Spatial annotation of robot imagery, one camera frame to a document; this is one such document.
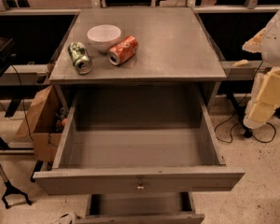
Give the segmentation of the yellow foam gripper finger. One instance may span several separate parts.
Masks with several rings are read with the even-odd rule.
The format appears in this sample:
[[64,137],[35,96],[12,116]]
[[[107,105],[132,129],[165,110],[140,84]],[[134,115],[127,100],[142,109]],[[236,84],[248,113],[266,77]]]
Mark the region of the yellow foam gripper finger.
[[265,31],[266,31],[265,28],[261,29],[252,38],[246,41],[242,46],[242,50],[251,53],[261,53],[261,49],[262,49],[261,42]]
[[245,109],[244,126],[257,129],[263,126],[280,107],[280,67],[267,74],[258,73]]

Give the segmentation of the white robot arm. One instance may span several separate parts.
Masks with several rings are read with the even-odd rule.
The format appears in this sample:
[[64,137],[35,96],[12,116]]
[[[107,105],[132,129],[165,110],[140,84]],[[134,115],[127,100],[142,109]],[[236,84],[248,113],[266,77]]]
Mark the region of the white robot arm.
[[262,30],[244,43],[242,50],[259,52],[262,60],[273,67],[265,75],[256,75],[245,109],[244,126],[257,129],[280,107],[280,9]]

